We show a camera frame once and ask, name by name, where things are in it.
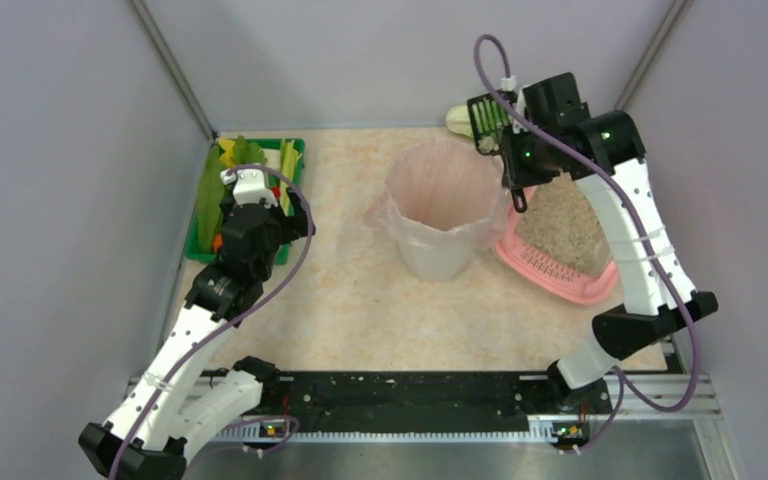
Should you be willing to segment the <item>clumped litter waste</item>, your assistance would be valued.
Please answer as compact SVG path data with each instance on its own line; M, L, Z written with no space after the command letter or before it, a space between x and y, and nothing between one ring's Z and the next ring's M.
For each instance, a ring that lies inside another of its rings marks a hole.
M492 155L497 149L496 142L492 136L482 137L477 146L482 155Z

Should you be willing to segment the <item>black litter scoop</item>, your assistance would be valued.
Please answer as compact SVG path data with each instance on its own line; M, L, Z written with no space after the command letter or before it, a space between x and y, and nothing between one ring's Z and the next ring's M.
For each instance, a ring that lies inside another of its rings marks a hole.
M514 132L513 120L503 108L504 105L516 105L517 95L513 92L497 90L497 93L503 99L497 102L494 97L486 93L467 100L466 105L472 124L473 142L477 152L478 142L484 136L492 136L496 142L497 149L492 155L499 156L503 163L502 185L511 193L512 204L516 212L525 213L527 211L527 200L525 196L525 186L519 173L523 173L521 160L515 147L521 144L523 133Z

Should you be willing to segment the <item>pink plastic bin liner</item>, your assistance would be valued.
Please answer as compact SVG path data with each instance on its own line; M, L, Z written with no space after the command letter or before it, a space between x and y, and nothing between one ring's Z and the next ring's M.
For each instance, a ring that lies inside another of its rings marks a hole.
M508 225L510 198L501 160L472 145L434 138L405 148L391 163L365 223L421 249L464 242L485 250Z

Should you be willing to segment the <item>white trash bin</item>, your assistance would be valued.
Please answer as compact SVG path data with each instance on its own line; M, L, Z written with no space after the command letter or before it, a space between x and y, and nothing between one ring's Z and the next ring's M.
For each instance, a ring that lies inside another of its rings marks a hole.
M458 230L429 230L396 241L404 266L419 280L449 282L469 263L473 241Z

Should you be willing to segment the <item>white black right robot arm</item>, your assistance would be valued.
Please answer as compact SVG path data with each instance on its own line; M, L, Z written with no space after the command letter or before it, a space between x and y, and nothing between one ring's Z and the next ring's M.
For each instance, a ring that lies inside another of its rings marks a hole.
M584 343L550 366L557 382L586 387L716 312L715 294L698 290L677 258L632 117L620 110L591 115L571 73L525 88L506 77L498 93L509 115L500 139L503 184L515 209L527 208L525 188L568 174L596 214L624 290L622 304L595 316Z

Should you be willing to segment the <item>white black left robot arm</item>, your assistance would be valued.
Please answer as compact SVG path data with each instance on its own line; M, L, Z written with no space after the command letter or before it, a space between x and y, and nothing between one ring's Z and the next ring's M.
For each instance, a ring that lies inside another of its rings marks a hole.
M120 406L83 428L79 446L102 477L180 479L211 440L260 405L277 369L251 357L194 403L186 400L218 347L298 273L294 265L272 291L264 290L280 247L298 239L305 251L311 247L316 227L309 202L295 190L287 196L291 216L269 190L232 203L218 257L194 279L165 343Z

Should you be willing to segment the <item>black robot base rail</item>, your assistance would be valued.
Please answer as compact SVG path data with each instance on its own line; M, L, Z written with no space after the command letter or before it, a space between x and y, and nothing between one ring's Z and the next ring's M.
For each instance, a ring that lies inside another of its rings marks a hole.
M310 434L525 433L540 415L564 424L608 414L605 381L569 392L519 372L284 372L253 415L290 415Z

